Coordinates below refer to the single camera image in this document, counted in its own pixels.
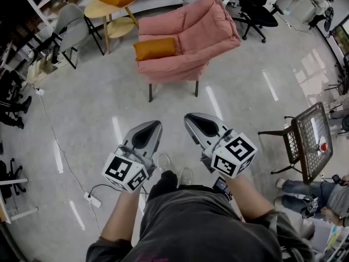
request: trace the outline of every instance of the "hand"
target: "hand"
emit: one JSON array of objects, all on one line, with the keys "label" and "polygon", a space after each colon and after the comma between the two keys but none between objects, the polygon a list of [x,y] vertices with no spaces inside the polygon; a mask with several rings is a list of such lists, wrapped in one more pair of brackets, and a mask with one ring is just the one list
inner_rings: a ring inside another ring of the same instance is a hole
[{"label": "hand", "polygon": [[342,177],[342,181],[349,182],[349,175],[345,175],[344,177]]},{"label": "hand", "polygon": [[332,210],[324,207],[321,209],[321,213],[326,217],[327,220],[332,222],[334,225],[339,224],[340,219]]}]

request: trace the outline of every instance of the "pink armchair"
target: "pink armchair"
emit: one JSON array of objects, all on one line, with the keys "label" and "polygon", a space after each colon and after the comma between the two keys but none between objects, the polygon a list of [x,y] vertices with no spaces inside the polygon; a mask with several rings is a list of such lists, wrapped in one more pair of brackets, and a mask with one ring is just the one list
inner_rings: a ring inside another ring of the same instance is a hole
[{"label": "pink armchair", "polygon": [[137,62],[137,70],[152,84],[198,81],[209,61],[241,43],[221,0],[198,0],[166,14],[139,20],[139,41],[173,37],[177,56]]}]

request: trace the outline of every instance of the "white shoe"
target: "white shoe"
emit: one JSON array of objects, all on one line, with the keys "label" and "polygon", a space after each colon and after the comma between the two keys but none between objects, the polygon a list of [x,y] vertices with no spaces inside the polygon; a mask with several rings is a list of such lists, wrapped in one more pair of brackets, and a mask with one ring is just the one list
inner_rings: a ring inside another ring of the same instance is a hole
[{"label": "white shoe", "polygon": [[282,205],[281,197],[278,197],[274,201],[274,207],[276,208],[283,208],[284,206]]},{"label": "white shoe", "polygon": [[192,183],[192,170],[185,167],[179,174],[179,184],[189,186]]},{"label": "white shoe", "polygon": [[286,180],[284,178],[279,178],[278,181],[276,182],[276,187],[282,189],[285,182]]},{"label": "white shoe", "polygon": [[310,25],[307,22],[303,22],[307,29],[311,29]]},{"label": "white shoe", "polygon": [[157,166],[161,173],[171,170],[171,161],[167,154],[159,154]]}]

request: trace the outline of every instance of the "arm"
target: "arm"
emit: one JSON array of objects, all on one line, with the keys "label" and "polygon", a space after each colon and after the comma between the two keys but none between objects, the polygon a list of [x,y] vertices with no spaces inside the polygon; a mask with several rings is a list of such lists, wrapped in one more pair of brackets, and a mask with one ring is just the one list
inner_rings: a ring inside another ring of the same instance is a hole
[{"label": "arm", "polygon": [[101,237],[88,248],[86,262],[120,262],[132,250],[140,191],[121,192]]},{"label": "arm", "polygon": [[277,238],[281,251],[285,255],[296,257],[297,261],[314,261],[313,252],[302,242],[292,227],[287,215],[274,210],[274,206],[265,199],[240,174],[236,178],[225,178],[243,217],[247,222],[266,227]]},{"label": "arm", "polygon": [[322,208],[321,209],[321,213],[326,217],[327,220],[329,220],[330,222],[332,222],[334,225],[336,226],[342,226],[345,227],[345,221],[346,218],[339,218],[338,215],[336,215],[332,210],[330,210],[329,208]]},{"label": "arm", "polygon": [[104,226],[102,238],[111,242],[119,239],[131,241],[140,191],[141,188],[133,193],[121,192],[116,206]]},{"label": "arm", "polygon": [[259,218],[274,208],[274,206],[251,185],[243,174],[240,174],[236,178],[224,178],[246,221]]}]

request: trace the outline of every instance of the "black boot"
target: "black boot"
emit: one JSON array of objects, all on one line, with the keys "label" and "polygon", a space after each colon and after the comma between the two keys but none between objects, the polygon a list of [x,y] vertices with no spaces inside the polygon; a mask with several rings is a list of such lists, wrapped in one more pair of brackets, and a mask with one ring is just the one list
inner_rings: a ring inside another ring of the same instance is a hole
[{"label": "black boot", "polygon": [[17,119],[17,127],[18,128],[20,128],[20,129],[24,129],[24,123],[23,123],[23,121],[22,121],[22,117],[19,117],[18,119]]},{"label": "black boot", "polygon": [[28,109],[29,109],[29,106],[31,105],[32,103],[32,97],[29,96],[27,98],[27,100],[25,100],[23,103],[22,103],[22,106],[23,106],[23,112],[26,114],[28,112]]}]

